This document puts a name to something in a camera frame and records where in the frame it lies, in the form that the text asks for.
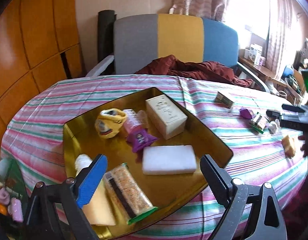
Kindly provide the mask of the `right hand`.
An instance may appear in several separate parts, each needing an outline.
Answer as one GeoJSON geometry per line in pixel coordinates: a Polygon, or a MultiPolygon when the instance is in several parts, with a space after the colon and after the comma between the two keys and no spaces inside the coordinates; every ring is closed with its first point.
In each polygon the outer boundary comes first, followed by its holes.
{"type": "Polygon", "coordinates": [[[300,148],[300,150],[303,151],[303,156],[304,157],[308,157],[308,134],[302,134],[300,136],[298,136],[298,140],[302,140],[304,141],[302,147],[300,148]]]}

